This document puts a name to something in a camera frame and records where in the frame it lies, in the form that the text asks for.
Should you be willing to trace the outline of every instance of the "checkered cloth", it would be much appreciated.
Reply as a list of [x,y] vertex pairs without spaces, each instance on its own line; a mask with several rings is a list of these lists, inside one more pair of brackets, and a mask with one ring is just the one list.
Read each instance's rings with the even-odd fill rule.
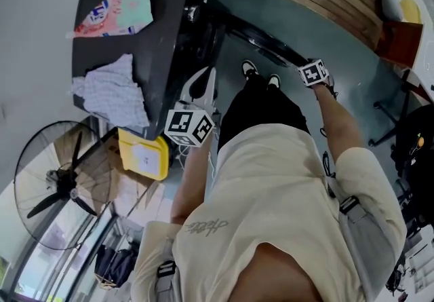
[[84,98],[90,113],[105,114],[115,126],[149,126],[143,93],[132,79],[131,54],[97,68],[85,77],[74,77],[71,92]]

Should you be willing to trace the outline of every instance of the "yellow plastic container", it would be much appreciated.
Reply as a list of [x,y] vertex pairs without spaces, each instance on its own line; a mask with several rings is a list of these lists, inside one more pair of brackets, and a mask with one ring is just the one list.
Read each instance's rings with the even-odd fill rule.
[[145,140],[118,129],[123,169],[151,179],[163,180],[169,172],[169,147],[163,137]]

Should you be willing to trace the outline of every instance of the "person's right arm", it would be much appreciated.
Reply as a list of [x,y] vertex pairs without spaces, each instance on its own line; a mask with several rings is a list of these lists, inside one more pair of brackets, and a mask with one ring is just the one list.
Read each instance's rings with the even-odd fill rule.
[[324,85],[314,85],[330,152],[336,166],[336,180],[347,195],[374,202],[391,226],[397,240],[395,254],[401,254],[407,228],[392,186],[375,155],[363,147],[357,122]]

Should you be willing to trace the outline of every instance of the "black strap buckle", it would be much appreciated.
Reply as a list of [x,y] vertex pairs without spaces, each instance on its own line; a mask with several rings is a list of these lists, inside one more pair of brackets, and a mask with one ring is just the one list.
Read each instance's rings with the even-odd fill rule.
[[166,261],[162,263],[157,269],[157,278],[162,278],[166,276],[172,276],[175,274],[176,264],[175,261]]
[[339,210],[343,214],[347,214],[351,209],[353,209],[356,205],[358,205],[359,199],[355,196],[348,197],[339,207]]

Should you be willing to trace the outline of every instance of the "black electric fan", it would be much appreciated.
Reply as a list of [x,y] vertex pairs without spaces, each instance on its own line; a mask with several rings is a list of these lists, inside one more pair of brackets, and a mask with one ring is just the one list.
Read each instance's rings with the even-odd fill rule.
[[59,121],[26,144],[14,178],[18,214],[30,235],[55,250],[73,240],[88,217],[98,221],[109,200],[111,167],[104,143],[87,125]]

